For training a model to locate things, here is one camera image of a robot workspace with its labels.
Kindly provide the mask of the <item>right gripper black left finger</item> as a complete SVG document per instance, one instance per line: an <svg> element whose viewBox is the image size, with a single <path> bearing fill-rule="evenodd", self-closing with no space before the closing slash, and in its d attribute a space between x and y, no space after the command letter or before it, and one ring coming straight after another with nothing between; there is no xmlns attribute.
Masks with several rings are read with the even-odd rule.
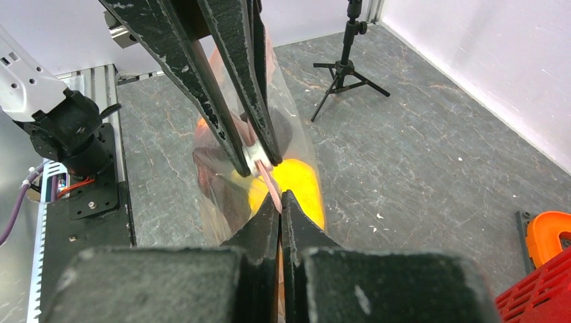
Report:
<svg viewBox="0 0 571 323"><path fill-rule="evenodd" d="M88 248L43 322L277 322L279 215L267 196L221 246Z"/></svg>

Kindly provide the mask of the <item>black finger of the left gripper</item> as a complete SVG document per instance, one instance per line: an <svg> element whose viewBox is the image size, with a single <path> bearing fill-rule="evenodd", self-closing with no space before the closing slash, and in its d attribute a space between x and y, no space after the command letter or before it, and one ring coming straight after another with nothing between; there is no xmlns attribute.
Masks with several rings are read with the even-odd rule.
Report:
<svg viewBox="0 0 571 323"><path fill-rule="evenodd" d="M260 1L198 1L222 61L271 165L282 162L267 105L266 33Z"/></svg>
<svg viewBox="0 0 571 323"><path fill-rule="evenodd" d="M241 176L251 170L226 101L190 25L180 21L172 1L103 1L195 105Z"/></svg>

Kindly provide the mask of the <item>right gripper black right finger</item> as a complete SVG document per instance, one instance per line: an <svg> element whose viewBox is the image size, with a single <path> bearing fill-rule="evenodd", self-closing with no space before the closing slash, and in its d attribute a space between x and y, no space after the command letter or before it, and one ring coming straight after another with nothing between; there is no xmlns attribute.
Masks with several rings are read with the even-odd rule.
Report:
<svg viewBox="0 0 571 323"><path fill-rule="evenodd" d="M498 322L478 266L446 250L357 250L282 195L287 322Z"/></svg>

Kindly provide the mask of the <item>clear zip top bag pink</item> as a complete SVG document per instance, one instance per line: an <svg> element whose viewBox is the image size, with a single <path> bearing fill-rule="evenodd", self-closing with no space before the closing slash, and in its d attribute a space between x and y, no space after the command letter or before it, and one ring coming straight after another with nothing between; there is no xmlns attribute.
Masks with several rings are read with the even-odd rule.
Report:
<svg viewBox="0 0 571 323"><path fill-rule="evenodd" d="M265 41L267 105L283 158L282 162L285 159L299 159L314 168L318 176L316 153L310 136L303 129L298 109L279 68L270 36L266 36ZM218 50L213 52L209 63L244 143L242 150L251 170L250 176L255 178L262 176L268 188L266 197L270 198L270 205L283 209L283 205L277 202L277 196L282 192L271 177L271 171L278 165L270 164L238 99ZM205 243L209 246L219 245L235 234L255 214L250 214L245 188L232 178L233 172L241 175L235 170L203 118L199 119L195 127L193 162L201 191L199 209Z"/></svg>

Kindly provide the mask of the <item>yellow bell pepper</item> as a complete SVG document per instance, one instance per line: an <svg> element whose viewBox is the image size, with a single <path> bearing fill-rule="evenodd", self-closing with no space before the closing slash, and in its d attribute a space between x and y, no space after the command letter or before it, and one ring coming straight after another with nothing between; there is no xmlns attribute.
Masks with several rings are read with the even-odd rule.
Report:
<svg viewBox="0 0 571 323"><path fill-rule="evenodd" d="M285 159L271 171L271 177L281 192L291 190L304 214L321 229L325 229L323 197L314 168L299 159ZM254 215L268 193L263 177L243 178L233 172L232 178L245 188L250 214Z"/></svg>

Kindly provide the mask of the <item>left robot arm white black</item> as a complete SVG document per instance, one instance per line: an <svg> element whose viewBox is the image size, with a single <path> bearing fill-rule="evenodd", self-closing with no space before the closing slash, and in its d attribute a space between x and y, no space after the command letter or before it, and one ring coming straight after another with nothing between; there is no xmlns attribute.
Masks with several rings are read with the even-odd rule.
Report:
<svg viewBox="0 0 571 323"><path fill-rule="evenodd" d="M259 1L104 1L163 72L195 105L241 176L272 168L283 155L267 106L265 27ZM205 56L211 36L250 123L246 143ZM49 73L6 31L1 32L1 108L26 132L38 155L74 176L103 172L110 157L96 140L102 121L119 108L96 103Z"/></svg>

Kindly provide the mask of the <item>black tripod stand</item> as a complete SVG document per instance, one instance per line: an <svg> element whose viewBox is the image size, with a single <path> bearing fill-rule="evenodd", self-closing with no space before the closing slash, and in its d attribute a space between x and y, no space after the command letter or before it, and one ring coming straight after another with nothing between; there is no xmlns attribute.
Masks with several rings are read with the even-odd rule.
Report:
<svg viewBox="0 0 571 323"><path fill-rule="evenodd" d="M310 118L311 122L315 121L326 99L332 94L340 94L357 87L368 85L387 98L391 96L384 88L358 73L355 70L354 62L349 59L355 37L357 35L364 35L368 30L368 24L365 21L358 21L362 12L362 5L363 1L361 0L348 1L347 16L349 19L345 25L341 58L335 63L313 64L314 68L328 69L333 80Z"/></svg>

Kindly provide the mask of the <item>red plastic basket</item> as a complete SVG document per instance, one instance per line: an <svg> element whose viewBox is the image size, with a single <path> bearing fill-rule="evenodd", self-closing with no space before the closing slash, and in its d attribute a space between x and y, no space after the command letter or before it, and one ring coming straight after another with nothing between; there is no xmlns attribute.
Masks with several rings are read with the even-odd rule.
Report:
<svg viewBox="0 0 571 323"><path fill-rule="evenodd" d="M569 322L570 249L499 295L496 307L503 322Z"/></svg>

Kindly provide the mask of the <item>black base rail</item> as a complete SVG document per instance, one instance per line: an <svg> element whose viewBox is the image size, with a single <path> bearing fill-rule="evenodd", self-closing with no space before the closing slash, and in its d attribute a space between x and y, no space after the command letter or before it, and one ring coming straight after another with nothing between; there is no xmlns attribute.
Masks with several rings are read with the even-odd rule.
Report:
<svg viewBox="0 0 571 323"><path fill-rule="evenodd" d="M92 183L52 201L53 177L68 184L76 181L57 162L50 161L44 166L27 322L39 321L63 269L77 253L98 246L136 244L129 186L122 178L123 156L116 149L120 135L110 123L104 123L96 132L96 139L105 147L113 164Z"/></svg>

